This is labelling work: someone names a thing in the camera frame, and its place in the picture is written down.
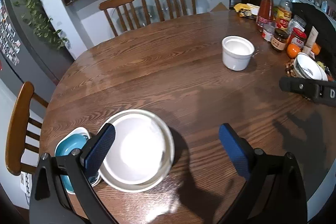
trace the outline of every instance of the orange fruit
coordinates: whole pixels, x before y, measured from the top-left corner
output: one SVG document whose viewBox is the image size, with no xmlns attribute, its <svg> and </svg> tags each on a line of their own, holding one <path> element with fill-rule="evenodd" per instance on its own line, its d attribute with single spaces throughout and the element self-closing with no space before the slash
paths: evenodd
<svg viewBox="0 0 336 224">
<path fill-rule="evenodd" d="M 289 58 L 294 59 L 298 53 L 301 52 L 301 49 L 299 46 L 290 43 L 287 47 L 287 55 L 289 56 Z"/>
<path fill-rule="evenodd" d="M 320 53 L 321 47 L 317 45 L 316 43 L 313 44 L 311 51 L 315 54 L 318 55 Z"/>
</svg>

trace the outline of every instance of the jar with black lid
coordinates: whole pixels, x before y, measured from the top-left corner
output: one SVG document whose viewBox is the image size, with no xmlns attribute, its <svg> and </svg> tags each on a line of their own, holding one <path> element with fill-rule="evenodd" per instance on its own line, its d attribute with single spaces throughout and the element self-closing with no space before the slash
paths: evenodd
<svg viewBox="0 0 336 224">
<path fill-rule="evenodd" d="M 271 45 L 276 51 L 282 52 L 287 46 L 287 39 L 288 34 L 285 31 L 277 28 L 274 30 L 274 35 L 271 39 Z"/>
</svg>

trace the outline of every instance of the wood grain tabletop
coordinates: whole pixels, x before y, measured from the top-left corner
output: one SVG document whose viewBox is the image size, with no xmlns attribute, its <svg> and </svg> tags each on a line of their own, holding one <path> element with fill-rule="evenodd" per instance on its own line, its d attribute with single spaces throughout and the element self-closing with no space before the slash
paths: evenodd
<svg viewBox="0 0 336 224">
<path fill-rule="evenodd" d="M 239 35 L 255 53 L 240 72 L 222 63 L 221 40 Z M 115 113 L 141 108 L 172 129 L 168 176 L 143 193 L 95 187 L 120 224 L 216 223 L 244 184 L 218 139 L 228 122 L 252 147 L 294 153 L 307 198 L 336 158 L 336 108 L 285 93 L 285 52 L 261 38 L 255 22 L 234 11 L 184 16 L 125 32 L 83 53 L 59 82 L 44 118 L 40 151 L 76 127 L 96 134 Z M 85 215 L 71 195 L 77 213 Z"/>
</svg>

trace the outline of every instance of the refrigerator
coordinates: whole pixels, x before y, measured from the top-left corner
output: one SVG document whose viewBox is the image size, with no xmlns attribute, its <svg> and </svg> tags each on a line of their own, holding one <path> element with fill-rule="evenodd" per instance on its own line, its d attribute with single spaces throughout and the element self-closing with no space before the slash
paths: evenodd
<svg viewBox="0 0 336 224">
<path fill-rule="evenodd" d="M 73 58 L 65 47 L 57 50 L 33 33 L 21 16 L 25 6 L 16 0 L 0 0 L 0 78 L 18 95 L 22 84 L 30 81 L 35 93 L 50 102 L 51 96 Z M 41 118 L 45 108 L 31 100 L 30 109 Z"/>
</svg>

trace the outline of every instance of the metal screw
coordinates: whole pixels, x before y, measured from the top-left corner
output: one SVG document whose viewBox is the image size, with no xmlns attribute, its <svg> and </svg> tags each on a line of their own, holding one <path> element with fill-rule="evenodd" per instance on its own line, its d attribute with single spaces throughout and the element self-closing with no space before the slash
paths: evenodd
<svg viewBox="0 0 336 224">
<path fill-rule="evenodd" d="M 41 159 L 45 160 L 48 157 L 49 157 L 49 153 L 43 153 L 41 156 Z"/>
<path fill-rule="evenodd" d="M 287 153 L 286 153 L 286 156 L 287 156 L 289 159 L 293 159 L 293 158 L 294 158 L 294 155 L 293 155 L 293 153 L 291 153 L 291 152 L 287 152 Z"/>
<path fill-rule="evenodd" d="M 256 148 L 254 150 L 254 153 L 256 153 L 257 155 L 262 155 L 264 153 L 264 151 L 261 148 Z"/>
<path fill-rule="evenodd" d="M 73 150 L 71 151 L 71 154 L 72 154 L 73 156 L 76 156 L 76 155 L 79 154 L 80 151 L 81 151 L 81 150 L 80 150 L 79 148 L 75 148 L 75 149 L 73 149 Z"/>
</svg>

